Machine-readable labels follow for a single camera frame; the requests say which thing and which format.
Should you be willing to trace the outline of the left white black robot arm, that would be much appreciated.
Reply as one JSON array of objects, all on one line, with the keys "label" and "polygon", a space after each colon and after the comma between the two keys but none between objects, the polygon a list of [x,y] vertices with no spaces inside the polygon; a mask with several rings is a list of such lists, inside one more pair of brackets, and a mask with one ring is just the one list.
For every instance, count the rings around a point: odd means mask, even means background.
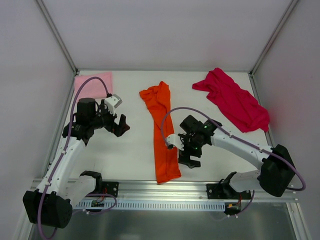
[{"label": "left white black robot arm", "polygon": [[67,183],[78,156],[88,145],[95,130],[105,129],[116,137],[130,127],[122,114],[119,122],[116,108],[122,99],[109,94],[100,103],[93,98],[81,98],[75,104],[70,122],[64,127],[60,146],[41,183],[34,191],[25,192],[22,201],[28,219],[33,224],[63,229],[69,223],[75,206],[88,194],[104,193],[101,173],[85,170],[70,187]]}]

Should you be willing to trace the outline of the orange t shirt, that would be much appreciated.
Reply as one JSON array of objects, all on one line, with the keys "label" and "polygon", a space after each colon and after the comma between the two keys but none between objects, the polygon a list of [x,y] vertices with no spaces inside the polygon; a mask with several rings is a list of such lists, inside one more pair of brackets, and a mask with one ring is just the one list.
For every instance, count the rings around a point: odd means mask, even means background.
[{"label": "orange t shirt", "polygon": [[168,149],[165,138],[174,133],[169,85],[161,81],[158,85],[139,92],[153,119],[153,149],[155,176],[158,184],[164,184],[182,176],[176,148]]}]

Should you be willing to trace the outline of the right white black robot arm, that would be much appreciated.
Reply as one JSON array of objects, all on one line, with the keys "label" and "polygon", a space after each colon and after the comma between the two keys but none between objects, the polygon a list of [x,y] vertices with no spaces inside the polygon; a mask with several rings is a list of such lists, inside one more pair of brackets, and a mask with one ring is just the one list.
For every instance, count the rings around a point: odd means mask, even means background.
[{"label": "right white black robot arm", "polygon": [[256,169],[248,172],[231,172],[217,186],[218,195],[232,199],[238,194],[251,190],[264,190],[274,197],[281,197],[295,176],[294,164],[286,147],[254,147],[252,142],[240,139],[237,135],[223,132],[222,124],[207,120],[201,122],[192,115],[187,116],[180,127],[178,162],[190,169],[201,167],[198,160],[204,145],[227,150],[246,160]]}]

